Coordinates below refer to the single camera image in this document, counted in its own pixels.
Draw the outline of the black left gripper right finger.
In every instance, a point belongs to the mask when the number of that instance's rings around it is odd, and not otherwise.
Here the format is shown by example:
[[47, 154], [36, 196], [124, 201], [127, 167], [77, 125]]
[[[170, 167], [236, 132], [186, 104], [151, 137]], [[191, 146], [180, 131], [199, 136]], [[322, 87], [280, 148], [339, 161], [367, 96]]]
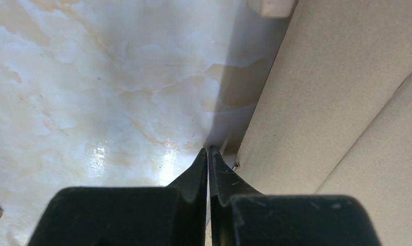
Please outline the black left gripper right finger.
[[264, 195], [208, 151], [213, 245], [380, 245], [361, 203], [346, 195]]

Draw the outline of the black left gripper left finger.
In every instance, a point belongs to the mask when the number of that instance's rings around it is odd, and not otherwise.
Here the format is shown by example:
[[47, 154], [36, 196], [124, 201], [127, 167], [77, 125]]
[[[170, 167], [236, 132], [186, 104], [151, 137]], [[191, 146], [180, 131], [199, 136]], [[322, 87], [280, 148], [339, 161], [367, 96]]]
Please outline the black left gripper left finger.
[[208, 157], [165, 187], [69, 187], [48, 203], [29, 245], [204, 245]]

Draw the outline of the large cardboard box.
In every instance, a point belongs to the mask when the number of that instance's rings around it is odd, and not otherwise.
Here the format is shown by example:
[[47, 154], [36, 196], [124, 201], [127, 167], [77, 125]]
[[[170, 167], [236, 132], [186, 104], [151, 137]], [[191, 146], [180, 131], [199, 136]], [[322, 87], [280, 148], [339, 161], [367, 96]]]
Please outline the large cardboard box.
[[412, 1], [299, 1], [239, 152], [264, 194], [346, 194], [412, 245]]

